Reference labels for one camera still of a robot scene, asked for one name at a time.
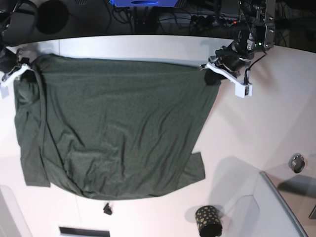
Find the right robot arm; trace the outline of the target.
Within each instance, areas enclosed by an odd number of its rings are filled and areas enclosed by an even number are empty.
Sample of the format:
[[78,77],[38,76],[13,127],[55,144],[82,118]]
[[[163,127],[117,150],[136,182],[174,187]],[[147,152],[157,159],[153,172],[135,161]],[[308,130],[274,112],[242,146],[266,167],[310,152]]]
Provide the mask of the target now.
[[[34,20],[28,33],[20,42],[8,43],[3,37],[10,27],[15,13],[31,14],[34,16]],[[30,70],[29,63],[19,59],[21,50],[14,53],[8,47],[19,46],[25,42],[36,27],[38,15],[37,6],[30,0],[2,0],[0,2],[0,71],[3,73],[0,79],[1,89],[8,87],[15,79]]]

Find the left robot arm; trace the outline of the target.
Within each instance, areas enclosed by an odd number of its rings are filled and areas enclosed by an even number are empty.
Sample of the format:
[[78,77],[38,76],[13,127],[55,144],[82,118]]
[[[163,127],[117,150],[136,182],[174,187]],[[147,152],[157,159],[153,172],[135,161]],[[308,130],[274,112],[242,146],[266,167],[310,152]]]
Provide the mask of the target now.
[[205,83],[215,85],[223,79],[233,81],[245,68],[244,78],[237,84],[250,87],[249,77],[252,67],[267,55],[274,46],[275,36],[275,0],[240,0],[238,8],[242,20],[236,38],[228,45],[215,51],[208,63],[201,65],[206,70]]

